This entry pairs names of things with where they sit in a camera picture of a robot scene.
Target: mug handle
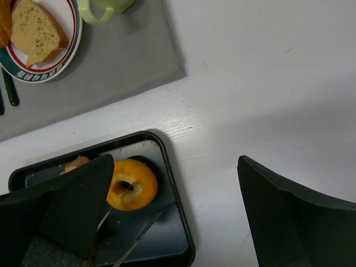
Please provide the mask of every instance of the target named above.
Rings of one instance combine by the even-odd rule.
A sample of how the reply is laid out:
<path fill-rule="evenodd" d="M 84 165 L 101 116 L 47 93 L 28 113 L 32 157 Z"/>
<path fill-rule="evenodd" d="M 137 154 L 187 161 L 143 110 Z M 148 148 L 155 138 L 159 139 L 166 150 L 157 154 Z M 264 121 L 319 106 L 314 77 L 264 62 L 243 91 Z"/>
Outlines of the mug handle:
<path fill-rule="evenodd" d="M 77 0 L 77 2 L 78 2 L 78 9 L 80 15 L 82 16 L 85 22 L 92 25 L 98 25 L 98 26 L 107 25 L 112 15 L 114 15 L 115 13 L 114 8 L 108 7 L 104 15 L 102 16 L 102 18 L 99 20 L 94 16 L 94 14 L 90 9 L 90 0 Z"/>

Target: cup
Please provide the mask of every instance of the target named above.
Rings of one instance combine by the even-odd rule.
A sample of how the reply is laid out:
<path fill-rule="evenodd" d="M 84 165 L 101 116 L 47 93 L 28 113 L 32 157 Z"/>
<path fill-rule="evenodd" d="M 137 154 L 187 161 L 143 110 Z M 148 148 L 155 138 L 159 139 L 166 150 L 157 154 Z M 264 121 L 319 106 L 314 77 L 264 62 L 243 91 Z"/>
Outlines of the cup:
<path fill-rule="evenodd" d="M 135 0 L 77 0 L 78 1 L 78 9 L 80 15 L 84 19 L 85 22 L 104 26 L 107 25 L 111 17 L 115 13 L 122 13 L 126 9 L 129 8 L 130 5 L 134 3 Z M 104 9 L 105 13 L 101 17 L 101 19 L 97 19 L 93 12 L 90 9 L 90 2 L 97 5 L 99 8 Z"/>

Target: placemat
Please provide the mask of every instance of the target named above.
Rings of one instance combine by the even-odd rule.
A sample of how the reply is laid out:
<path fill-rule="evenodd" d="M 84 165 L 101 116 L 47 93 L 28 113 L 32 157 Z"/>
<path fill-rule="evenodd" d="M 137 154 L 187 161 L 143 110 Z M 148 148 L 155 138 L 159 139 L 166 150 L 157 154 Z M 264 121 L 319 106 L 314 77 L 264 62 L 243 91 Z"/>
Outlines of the placemat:
<path fill-rule="evenodd" d="M 32 85 L 14 79 L 18 107 L 7 101 L 1 77 L 6 111 L 0 141 L 183 77 L 161 0 L 136 0 L 107 26 L 84 23 L 75 58 L 53 81 Z"/>

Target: red ring on plate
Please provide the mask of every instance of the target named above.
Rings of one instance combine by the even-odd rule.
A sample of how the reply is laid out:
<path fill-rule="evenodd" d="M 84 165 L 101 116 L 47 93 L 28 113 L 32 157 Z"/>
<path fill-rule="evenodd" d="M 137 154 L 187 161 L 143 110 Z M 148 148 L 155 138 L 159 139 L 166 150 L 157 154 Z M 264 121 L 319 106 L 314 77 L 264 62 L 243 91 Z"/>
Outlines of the red ring on plate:
<path fill-rule="evenodd" d="M 13 8 L 13 6 L 16 4 L 16 2 L 17 2 L 17 0 L 12 1 L 11 8 Z M 50 68 L 47 68 L 45 70 L 36 70 L 34 68 L 27 68 L 27 66 L 25 64 L 23 64 L 20 61 L 20 59 L 16 56 L 16 54 L 15 54 L 13 48 L 12 48 L 12 44 L 10 43 L 10 45 L 8 46 L 8 49 L 9 49 L 10 54 L 13 57 L 13 59 L 16 61 L 17 64 L 19 64 L 25 70 L 29 70 L 29 71 L 32 71 L 32 72 L 35 72 L 35 73 L 48 72 L 48 71 L 54 70 L 56 67 L 58 67 L 67 58 L 69 52 L 71 51 L 71 49 L 73 47 L 75 36 L 76 36 L 76 33 L 77 33 L 77 20 L 76 20 L 76 16 L 75 16 L 75 13 L 74 13 L 74 6 L 73 6 L 73 4 L 72 4 L 72 2 L 70 0 L 67 0 L 67 3 L 69 4 L 69 7 L 71 8 L 71 11 L 72 11 L 72 17 L 73 17 L 73 22 L 74 22 L 74 32 L 73 32 L 72 41 L 71 41 L 71 44 L 70 44 L 70 46 L 69 46 L 69 48 L 67 50 L 67 53 L 62 57 L 62 59 L 57 64 L 55 64 L 54 66 L 52 66 Z"/>

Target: tray rim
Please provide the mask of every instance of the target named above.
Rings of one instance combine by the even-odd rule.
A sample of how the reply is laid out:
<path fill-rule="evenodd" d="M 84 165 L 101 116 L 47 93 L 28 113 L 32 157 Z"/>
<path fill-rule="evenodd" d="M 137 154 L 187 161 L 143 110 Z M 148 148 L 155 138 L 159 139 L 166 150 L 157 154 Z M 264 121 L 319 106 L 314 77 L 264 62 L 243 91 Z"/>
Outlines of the tray rim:
<path fill-rule="evenodd" d="M 21 172 L 24 172 L 24 171 L 26 171 L 28 169 L 33 170 L 33 169 L 38 168 L 40 166 L 43 166 L 45 164 L 49 164 L 49 163 L 53 162 L 54 160 L 59 160 L 59 159 L 62 159 L 62 158 L 69 158 L 69 157 L 75 157 L 75 156 L 78 156 L 78 154 L 81 154 L 81 153 L 86 152 L 88 150 L 97 149 L 100 146 L 109 145 L 111 143 L 120 142 L 120 141 L 127 140 L 127 139 L 134 139 L 134 138 L 138 138 L 140 136 L 145 137 L 143 140 L 155 141 L 158 144 L 158 146 L 159 146 L 159 148 L 161 150 L 162 157 L 163 157 L 165 166 L 167 168 L 167 173 L 168 173 L 168 176 L 169 176 L 169 180 L 170 180 L 170 182 L 172 184 L 172 190 L 174 192 L 174 197 L 176 199 L 177 205 L 179 206 L 179 214 L 180 214 L 180 217 L 181 217 L 181 220 L 182 220 L 182 224 L 183 224 L 183 227 L 184 227 L 184 231 L 185 231 L 185 235 L 186 235 L 186 238 L 187 238 L 187 241 L 188 241 L 188 247 L 181 254 L 177 254 L 177 255 L 174 255 L 174 256 L 156 257 L 156 258 L 151 259 L 151 260 L 134 261 L 133 263 L 140 263 L 140 262 L 144 263 L 146 261 L 154 261 L 154 260 L 159 260 L 159 259 L 162 259 L 162 258 L 167 258 L 167 259 L 168 258 L 175 258 L 175 257 L 179 257 L 179 256 L 184 256 L 187 253 L 191 253 L 190 260 L 189 260 L 189 262 L 187 264 L 187 266 L 190 266 L 194 262 L 194 259 L 195 259 L 196 247 L 195 247 L 195 244 L 194 244 L 191 232 L 190 232 L 190 228 L 188 226 L 187 218 L 186 218 L 186 215 L 185 215 L 185 212 L 184 212 L 184 207 L 183 207 L 182 202 L 181 202 L 180 194 L 179 194 L 179 191 L 178 191 L 178 188 L 177 188 L 177 184 L 176 184 L 176 181 L 175 181 L 175 178 L 174 178 L 174 175 L 173 175 L 173 170 L 172 170 L 169 158 L 168 158 L 167 148 L 166 148 L 165 144 L 163 143 L 163 140 L 157 134 L 155 134 L 155 133 L 153 133 L 153 132 L 151 132 L 149 130 L 137 131 L 137 132 L 134 132 L 132 134 L 130 133 L 128 135 L 117 137 L 117 138 L 114 138 L 114 139 L 111 139 L 111 140 L 108 140 L 108 141 L 104 141 L 104 142 L 97 143 L 97 144 L 94 144 L 94 145 L 91 145 L 91 146 L 88 146 L 88 147 L 84 147 L 82 149 L 75 150 L 75 151 L 72 151 L 72 152 L 69 152 L 69 153 L 66 153 L 66 154 L 63 154 L 63 155 L 59 155 L 59 156 L 56 156 L 56 157 L 53 157 L 53 158 L 50 158 L 50 159 L 47 159 L 47 160 L 44 160 L 44 161 L 40 161 L 40 162 L 31 164 L 31 165 L 28 165 L 28 166 L 25 166 L 25 167 L 22 167 L 22 168 L 18 168 L 16 170 L 14 170 L 11 173 L 10 177 L 9 177 L 9 180 L 8 180 L 9 192 L 16 191 L 16 190 L 11 190 L 11 187 L 12 187 L 12 181 L 13 181 L 13 179 L 15 177 L 17 177 L 17 174 L 19 174 Z"/>

